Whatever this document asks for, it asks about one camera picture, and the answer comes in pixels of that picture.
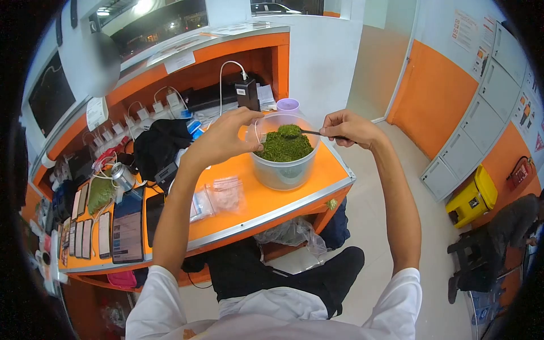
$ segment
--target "knee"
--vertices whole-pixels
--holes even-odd
[[[357,265],[360,268],[364,266],[364,252],[361,248],[355,246],[349,246],[342,251],[349,262]]]

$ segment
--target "man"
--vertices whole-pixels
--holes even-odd
[[[345,147],[357,143],[370,150],[376,160],[384,190],[393,274],[370,318],[362,327],[327,320],[333,316],[331,312],[340,312],[341,301],[362,267],[362,252],[349,247],[324,265],[287,278],[266,273],[255,262],[248,262],[251,268],[244,271],[225,260],[222,264],[233,266],[234,273],[226,275],[231,269],[227,268],[218,279],[215,271],[222,264],[214,262],[220,257],[212,256],[210,271],[214,289],[218,292],[220,319],[187,324],[175,278],[186,254],[189,209],[196,182],[209,165],[244,152],[261,150],[262,145],[238,138],[242,125],[260,117],[262,113],[246,108],[228,112],[182,156],[155,233],[153,266],[138,303],[128,316],[126,338],[415,339],[415,322],[422,301],[418,271],[421,225],[416,204],[391,142],[373,123],[348,110],[329,114],[320,133],[345,136],[349,140],[337,140],[336,143]],[[225,248],[229,250],[216,251],[225,256],[233,253],[240,258],[240,249],[248,249],[241,243]],[[356,266],[349,261],[338,261],[339,256],[354,259]],[[335,282],[335,278],[336,281],[346,278],[349,285]],[[233,293],[238,286],[241,287],[238,294]]]
[[[469,261],[483,257],[486,263],[471,271],[454,274],[448,281],[448,300],[455,302],[457,290],[466,292],[488,292],[496,281],[506,259],[506,246],[523,248],[526,244],[536,245],[536,238],[530,237],[544,220],[544,190],[537,197],[528,194],[505,206],[493,217],[489,224],[482,226],[476,233],[486,233],[490,239],[479,246],[472,246]]]

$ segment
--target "hand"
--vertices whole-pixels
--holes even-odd
[[[347,109],[328,114],[319,133],[329,137],[330,141],[334,140],[332,136],[347,137],[350,140],[337,139],[336,144],[350,147],[357,143],[364,149],[370,149],[375,141],[387,138],[376,124]]]
[[[204,170],[239,154],[261,151],[262,144],[240,140],[238,131],[242,125],[248,125],[251,120],[262,117],[261,112],[249,111],[247,107],[223,113],[182,157],[190,158],[191,166]]]
[[[526,243],[528,245],[532,245],[533,247],[536,247],[536,237],[530,237],[527,239]]]

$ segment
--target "sleeve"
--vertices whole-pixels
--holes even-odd
[[[519,199],[519,203],[516,201],[518,203],[516,206],[516,215],[519,215],[520,219],[514,226],[514,230],[510,236],[510,246],[515,248],[525,246],[525,233],[527,233],[538,214],[539,204],[533,200],[529,202],[528,196],[526,196],[527,199],[524,199],[525,197]]]
[[[138,302],[128,315],[126,339],[156,339],[185,325],[178,284],[171,272],[152,265]]]
[[[419,279],[416,268],[405,268],[396,273],[362,327],[395,335],[398,339],[415,339],[423,296]]]

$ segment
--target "yellow box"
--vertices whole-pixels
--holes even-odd
[[[462,228],[487,213],[497,202],[497,188],[480,164],[471,181],[446,204],[446,212],[456,228]]]

